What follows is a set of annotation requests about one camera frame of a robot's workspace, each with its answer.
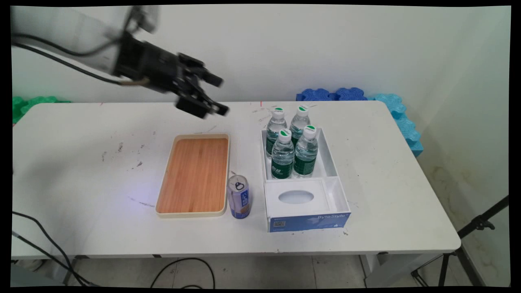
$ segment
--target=table leg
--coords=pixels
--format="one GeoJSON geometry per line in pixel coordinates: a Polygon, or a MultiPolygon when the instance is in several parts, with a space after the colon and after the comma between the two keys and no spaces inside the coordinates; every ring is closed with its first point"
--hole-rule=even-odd
{"type": "Polygon", "coordinates": [[[439,256],[439,253],[429,254],[393,254],[380,264],[375,254],[361,255],[364,268],[365,285],[367,288],[389,287],[405,275],[439,256]]]}

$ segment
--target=white table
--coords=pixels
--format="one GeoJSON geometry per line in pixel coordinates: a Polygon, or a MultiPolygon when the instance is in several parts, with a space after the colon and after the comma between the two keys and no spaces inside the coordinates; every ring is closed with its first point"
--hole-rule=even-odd
{"type": "MultiPolygon", "coordinates": [[[[344,229],[268,233],[261,129],[282,106],[237,102],[226,117],[199,119],[172,103],[40,104],[13,127],[13,210],[37,218],[68,255],[89,258],[277,253],[364,254],[367,286],[386,286],[461,242],[385,105],[311,102],[328,135],[352,209],[344,229]],[[208,218],[159,218],[154,209],[174,137],[230,135],[230,172],[250,183],[252,210],[208,218]],[[379,267],[379,252],[402,254],[379,267]]],[[[60,255],[30,220],[13,230],[60,255]]],[[[14,259],[45,258],[13,237],[14,259]]]]}

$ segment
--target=pull tab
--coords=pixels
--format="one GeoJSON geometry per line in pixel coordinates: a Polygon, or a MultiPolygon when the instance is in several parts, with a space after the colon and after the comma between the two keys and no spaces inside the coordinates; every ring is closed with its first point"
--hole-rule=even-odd
{"type": "Polygon", "coordinates": [[[237,190],[242,190],[244,188],[244,184],[240,182],[235,182],[235,188],[237,188],[237,190]]]}

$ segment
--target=box label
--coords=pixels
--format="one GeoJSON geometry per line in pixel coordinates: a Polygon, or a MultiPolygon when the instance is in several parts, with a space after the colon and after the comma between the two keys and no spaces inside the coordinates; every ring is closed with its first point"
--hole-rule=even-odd
{"type": "Polygon", "coordinates": [[[297,156],[295,156],[295,163],[294,168],[295,172],[299,173],[300,175],[308,175],[313,172],[313,168],[315,167],[315,161],[317,158],[314,158],[311,161],[304,161],[299,159],[297,156]]]}
{"type": "Polygon", "coordinates": [[[271,218],[270,232],[343,228],[351,213],[271,218]]]}
{"type": "Polygon", "coordinates": [[[290,177],[292,168],[293,162],[288,165],[279,165],[273,159],[271,160],[271,174],[275,178],[286,179],[290,177]]]}

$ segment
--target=white compartment box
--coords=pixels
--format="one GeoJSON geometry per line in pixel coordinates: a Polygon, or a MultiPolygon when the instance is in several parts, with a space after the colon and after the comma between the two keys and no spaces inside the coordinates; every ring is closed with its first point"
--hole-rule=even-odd
{"type": "Polygon", "coordinates": [[[261,139],[268,231],[343,228],[351,209],[322,128],[317,128],[318,154],[310,178],[273,178],[266,130],[261,130],[261,139]]]}

